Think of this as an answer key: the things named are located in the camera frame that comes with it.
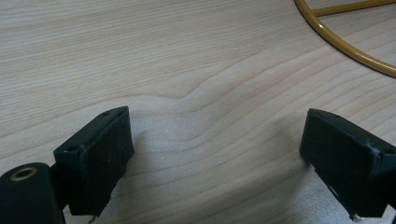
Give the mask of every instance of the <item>gold wire frame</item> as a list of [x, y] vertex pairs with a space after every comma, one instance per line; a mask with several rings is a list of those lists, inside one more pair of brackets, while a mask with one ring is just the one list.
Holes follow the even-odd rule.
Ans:
[[345, 40], [340, 38], [338, 35], [333, 33], [329, 28], [327, 28], [323, 22], [318, 19], [320, 16], [327, 16], [336, 13], [348, 12], [353, 10], [364, 9], [368, 7], [379, 7], [389, 4], [396, 3], [396, 0], [369, 0], [351, 4], [345, 4], [336, 7], [324, 7], [311, 9], [305, 2], [305, 0], [294, 0], [297, 8], [299, 8], [301, 14], [305, 17], [306, 21], [311, 25], [311, 27], [318, 32], [324, 39], [326, 39], [335, 48], [341, 50], [347, 56], [352, 59], [362, 63], [374, 70], [381, 72], [385, 75], [396, 77], [396, 66], [384, 63], [377, 58], [374, 58], [365, 52], [356, 49], [355, 47], [348, 44]]

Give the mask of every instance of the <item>wooden table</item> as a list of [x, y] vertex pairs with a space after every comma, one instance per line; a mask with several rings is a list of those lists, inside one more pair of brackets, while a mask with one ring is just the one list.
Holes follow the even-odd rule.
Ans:
[[[323, 20], [396, 64], [395, 11]], [[98, 224], [351, 223], [299, 156], [306, 111], [396, 144], [396, 80], [329, 46], [291, 0], [0, 3], [1, 174], [53, 164], [57, 146], [122, 105], [135, 155]]]

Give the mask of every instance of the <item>gold metal ring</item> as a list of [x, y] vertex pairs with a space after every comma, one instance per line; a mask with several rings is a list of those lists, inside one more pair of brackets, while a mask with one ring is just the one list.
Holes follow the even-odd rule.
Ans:
[[327, 28], [323, 22], [318, 19], [320, 16], [327, 16], [336, 13], [348, 12], [353, 10], [364, 9], [368, 7], [379, 7], [389, 4], [395, 4], [396, 0], [369, 0], [363, 2], [357, 2], [352, 4], [345, 4], [336, 7], [324, 7], [311, 9], [305, 2], [305, 0], [294, 0], [297, 8], [299, 8], [301, 14], [304, 16], [306, 21], [311, 25], [311, 27], [318, 32], [324, 39], [326, 39], [331, 45], [339, 49], [347, 56], [352, 59], [362, 63], [374, 70], [381, 72], [390, 77], [396, 77], [396, 66], [384, 63], [377, 58], [374, 58], [365, 52], [356, 49], [355, 47], [348, 44], [345, 40], [340, 38], [338, 35], [333, 33], [329, 28]]
[[21, 181], [21, 180], [31, 177], [32, 175], [35, 175], [35, 173], [37, 173], [37, 168], [35, 168], [34, 166], [25, 167], [25, 168], [20, 169], [19, 171], [15, 172], [14, 174], [12, 174], [11, 180], [12, 181]]

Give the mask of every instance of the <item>wood grain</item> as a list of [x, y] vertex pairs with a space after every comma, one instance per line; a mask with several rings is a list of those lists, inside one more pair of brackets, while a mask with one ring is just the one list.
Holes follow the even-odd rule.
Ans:
[[[396, 64], [395, 11], [323, 21]], [[395, 87], [329, 46], [290, 0], [2, 1], [0, 173], [53, 164], [79, 128], [128, 105], [135, 155], [95, 223], [350, 223], [299, 157], [306, 111], [396, 144]]]

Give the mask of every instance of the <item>light wood tabletop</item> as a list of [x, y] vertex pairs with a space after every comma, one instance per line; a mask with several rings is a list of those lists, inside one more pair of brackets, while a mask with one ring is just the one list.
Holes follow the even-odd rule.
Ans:
[[[396, 64], [395, 12], [322, 20]], [[396, 79], [330, 46], [292, 0], [0, 2], [1, 174], [52, 165], [56, 147], [123, 105], [135, 154], [97, 224], [351, 223], [300, 158], [306, 111], [396, 144]]]

